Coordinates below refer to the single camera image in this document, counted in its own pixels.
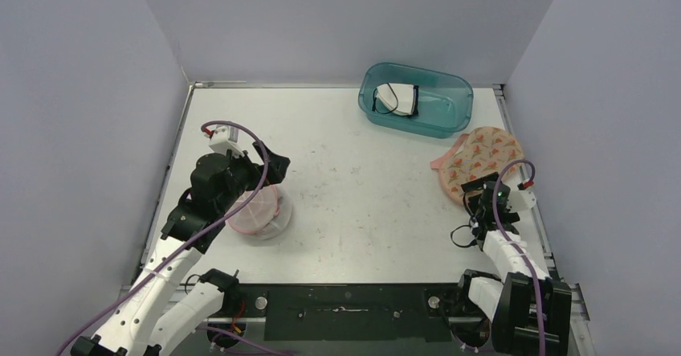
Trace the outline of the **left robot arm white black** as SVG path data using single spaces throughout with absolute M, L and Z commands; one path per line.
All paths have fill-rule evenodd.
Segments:
M 189 295 L 188 304 L 165 307 L 184 276 L 206 254 L 226 221 L 253 198 L 280 184 L 289 158 L 253 143 L 262 158 L 227 142 L 212 145 L 190 175 L 190 187 L 169 213 L 145 267 L 131 289 L 106 308 L 108 320 L 91 336 L 70 341 L 71 355 L 161 355 L 212 313 L 230 316 L 239 307 L 235 276 L 211 269 Z

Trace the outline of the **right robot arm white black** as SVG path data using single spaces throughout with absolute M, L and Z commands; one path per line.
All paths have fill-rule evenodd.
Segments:
M 566 355 L 569 350 L 570 287 L 543 271 L 514 224 L 509 186 L 498 174 L 465 183 L 463 205 L 472 218 L 470 245 L 495 265 L 496 274 L 468 269 L 454 293 L 456 309 L 480 311 L 490 324 L 492 349 L 507 355 Z

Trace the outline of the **teal plastic bin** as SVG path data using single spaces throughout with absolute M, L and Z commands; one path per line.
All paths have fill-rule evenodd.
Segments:
M 473 99 L 459 76 L 383 62 L 365 73 L 358 106 L 375 125 L 443 139 L 468 126 Z

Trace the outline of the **floral mesh laundry bag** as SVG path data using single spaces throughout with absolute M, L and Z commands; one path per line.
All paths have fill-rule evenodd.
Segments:
M 508 131 L 484 126 L 459 136 L 444 155 L 430 163 L 430 168 L 437 172 L 446 195 L 462 206 L 463 184 L 498 174 L 508 163 L 523 158 L 522 145 Z

